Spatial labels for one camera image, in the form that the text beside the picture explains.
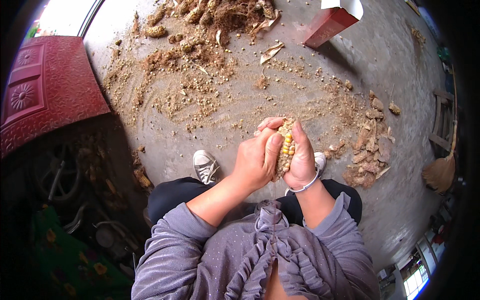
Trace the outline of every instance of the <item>gray sweater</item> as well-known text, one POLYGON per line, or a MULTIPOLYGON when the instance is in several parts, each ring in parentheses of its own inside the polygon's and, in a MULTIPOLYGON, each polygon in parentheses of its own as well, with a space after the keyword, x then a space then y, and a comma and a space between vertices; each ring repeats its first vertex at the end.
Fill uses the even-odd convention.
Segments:
POLYGON ((316 227, 290 225, 277 201, 215 228, 185 203, 152 227, 136 269, 132 299, 256 299, 272 261, 287 295, 307 299, 379 299, 372 258, 341 193, 316 227))

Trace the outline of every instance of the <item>wheel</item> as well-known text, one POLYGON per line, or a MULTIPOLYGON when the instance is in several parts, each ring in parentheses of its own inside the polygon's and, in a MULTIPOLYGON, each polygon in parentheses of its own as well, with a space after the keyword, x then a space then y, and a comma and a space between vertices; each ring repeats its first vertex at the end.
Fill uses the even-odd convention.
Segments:
POLYGON ((33 182, 42 199, 48 201, 59 169, 61 173, 51 201, 55 204, 68 204, 79 191, 82 175, 67 144, 58 145, 35 159, 32 166, 33 182))

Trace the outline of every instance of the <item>red door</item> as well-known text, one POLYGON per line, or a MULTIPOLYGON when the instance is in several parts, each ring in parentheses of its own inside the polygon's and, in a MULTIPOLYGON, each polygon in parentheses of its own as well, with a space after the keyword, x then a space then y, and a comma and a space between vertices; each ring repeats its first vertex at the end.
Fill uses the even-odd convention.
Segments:
POLYGON ((7 85, 1 103, 1 158, 44 133, 110 112, 78 36, 28 39, 7 85))

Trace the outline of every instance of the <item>white sneaker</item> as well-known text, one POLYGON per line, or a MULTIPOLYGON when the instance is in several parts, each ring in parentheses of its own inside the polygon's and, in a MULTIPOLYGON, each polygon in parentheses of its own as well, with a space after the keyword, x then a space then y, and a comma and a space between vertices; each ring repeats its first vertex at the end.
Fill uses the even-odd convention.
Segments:
MULTIPOLYGON (((323 154, 322 152, 315 152, 313 155, 315 157, 315 162, 317 163, 318 168, 320 168, 320 172, 318 172, 318 178, 320 178, 322 176, 322 173, 325 170, 325 166, 327 164, 327 158, 325 157, 325 154, 323 154)), ((285 196, 287 195, 288 191, 289 189, 287 188, 285 190, 285 196)))
POLYGON ((198 179, 204 184, 217 182, 213 176, 220 167, 215 158, 205 150, 198 150, 193 154, 193 167, 198 179))

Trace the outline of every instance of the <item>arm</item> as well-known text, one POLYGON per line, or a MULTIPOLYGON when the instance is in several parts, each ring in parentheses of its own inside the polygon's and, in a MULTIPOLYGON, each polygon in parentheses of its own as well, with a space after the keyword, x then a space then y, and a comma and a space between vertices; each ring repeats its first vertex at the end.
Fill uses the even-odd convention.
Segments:
POLYGON ((172 209, 152 227, 136 269, 132 299, 190 296, 205 241, 230 209, 273 178, 282 141, 275 130, 266 130, 243 142, 232 175, 172 209))
MULTIPOLYGON (((277 128, 283 122, 279 118, 268 118, 258 128, 277 128)), ((316 175, 312 145, 297 121, 292 128, 295 154, 290 171, 283 180, 294 190, 300 190, 316 175)), ((350 285, 369 298, 378 299, 378 282, 373 272, 372 258, 364 247, 363 239, 355 221, 347 212, 350 197, 345 193, 335 200, 320 180, 302 192, 296 193, 304 226, 332 253, 342 268, 350 285)))

